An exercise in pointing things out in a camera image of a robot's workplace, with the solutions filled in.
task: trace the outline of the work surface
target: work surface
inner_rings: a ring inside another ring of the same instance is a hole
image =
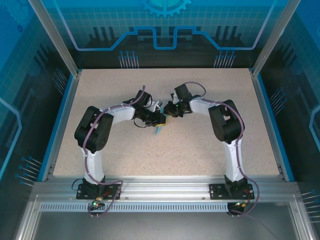
[[[75,130],[87,107],[105,109],[134,98],[142,88],[165,106],[174,88],[187,81],[206,87],[210,100],[234,101],[245,124],[242,160],[249,175],[278,175],[266,126],[248,69],[84,69],[76,90],[54,175],[82,176],[85,172]],[[203,90],[187,85],[193,95]],[[106,176],[212,176],[224,175],[223,145],[214,135],[210,118],[193,113],[169,117],[155,135],[155,127],[138,128],[132,120],[112,126],[103,149]]]

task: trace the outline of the enclosure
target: enclosure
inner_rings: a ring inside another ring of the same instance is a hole
[[[2,238],[318,239],[319,9],[317,0],[0,1]],[[185,82],[236,105],[243,169],[259,188],[249,181],[245,211],[258,200],[254,209],[232,218],[228,204],[240,199],[213,199],[209,185],[225,184],[228,162],[210,118],[193,113],[162,127],[112,126],[102,169],[123,185],[91,219],[92,199],[77,199],[74,182],[86,172],[75,139],[86,109],[143,85],[164,106]]]

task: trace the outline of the purple cable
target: purple cable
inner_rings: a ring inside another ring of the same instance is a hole
[[[222,105],[222,106],[225,106],[227,107],[228,109],[231,110],[231,112],[234,113],[234,115],[236,115],[236,117],[239,119],[239,122],[240,122],[240,125],[241,125],[241,132],[240,132],[240,135],[238,136],[238,138],[236,139],[235,141],[235,153],[236,153],[236,162],[238,164],[238,168],[239,168],[239,171],[241,173],[241,175],[247,179],[248,181],[251,181],[254,183],[254,185],[256,186],[256,190],[257,190],[257,196],[256,196],[256,200],[253,204],[253,206],[248,210],[246,211],[245,213],[243,213],[241,216],[246,216],[248,215],[255,207],[256,205],[258,204],[258,201],[259,201],[259,198],[260,198],[260,189],[259,189],[259,186],[258,184],[256,183],[256,181],[254,181],[253,179],[249,178],[245,173],[244,171],[242,171],[242,167],[241,167],[241,164],[240,164],[240,157],[239,157],[239,145],[238,145],[238,142],[240,141],[240,139],[242,138],[242,136],[244,135],[244,131],[245,131],[245,126],[244,126],[244,121],[243,119],[241,118],[240,114],[237,113],[237,111],[235,109],[233,109],[231,106],[229,106],[228,104],[222,102],[222,101],[212,101],[212,100],[208,100],[208,99],[204,99],[202,98],[202,100],[204,102],[207,102],[207,103],[210,103],[210,104],[219,104],[219,105]]]
[[[112,107],[109,107],[109,108],[105,109],[104,111],[102,111],[102,112],[98,115],[98,117],[95,119],[95,121],[93,122],[93,124],[92,124],[92,126],[91,126],[91,128],[90,128],[90,130],[89,130],[89,132],[88,132],[88,134],[86,135],[86,137],[85,137],[85,139],[84,139],[84,142],[83,142],[83,145],[82,145],[82,148],[83,148],[83,151],[84,151],[84,167],[85,167],[85,171],[86,171],[86,173],[88,174],[89,178],[90,178],[93,182],[95,182],[96,184],[106,185],[106,186],[120,183],[120,186],[119,186],[118,190],[116,191],[116,193],[115,193],[115,195],[114,195],[114,197],[113,197],[110,205],[107,207],[107,209],[106,209],[103,213],[100,214],[100,216],[106,214],[106,213],[109,211],[109,209],[111,208],[112,204],[115,202],[115,200],[116,200],[116,198],[117,198],[117,196],[118,196],[118,194],[119,194],[119,192],[120,192],[120,190],[121,190],[121,187],[122,187],[122,185],[124,184],[124,181],[123,181],[123,180],[118,180],[118,181],[112,181],[112,182],[100,182],[100,181],[97,181],[96,179],[94,179],[94,178],[91,176],[91,173],[89,172],[89,167],[88,167],[88,150],[86,149],[86,145],[87,145],[88,139],[89,139],[90,135],[92,134],[93,130],[95,129],[95,126],[97,125],[98,121],[100,120],[100,118],[101,118],[105,113],[107,113],[107,112],[108,112],[109,110],[111,110],[111,109],[115,109],[115,108],[118,108],[118,107],[130,106],[130,105],[133,105],[133,104],[137,103],[137,102],[142,98],[143,94],[145,93],[145,89],[146,89],[146,86],[143,85],[143,86],[142,86],[142,93],[141,93],[141,95],[140,95],[135,101],[130,102],[130,103],[128,103],[128,104],[121,104],[121,105],[112,106]],[[91,213],[91,211],[90,211],[90,208],[91,208],[91,207],[92,207],[92,205],[89,207],[88,213],[89,213],[89,215],[92,217],[92,216],[94,216],[94,215],[93,215],[93,214]]]
[[[198,82],[196,82],[196,81],[186,81],[186,82],[183,83],[183,84],[197,84],[197,85],[199,85],[200,87],[202,87],[202,89],[204,90],[204,94],[202,94],[201,97],[203,97],[203,96],[206,95],[206,93],[207,93],[206,88],[205,88],[202,84],[200,84],[200,83],[198,83]]]
[[[238,216],[242,215],[242,212],[237,211],[237,210],[231,210],[231,212],[237,213]],[[250,215],[247,215],[247,217],[252,219],[253,221],[259,222],[269,233],[271,233],[276,239],[280,240],[280,238],[276,234],[274,234],[260,219],[257,219],[253,216],[250,216]]]

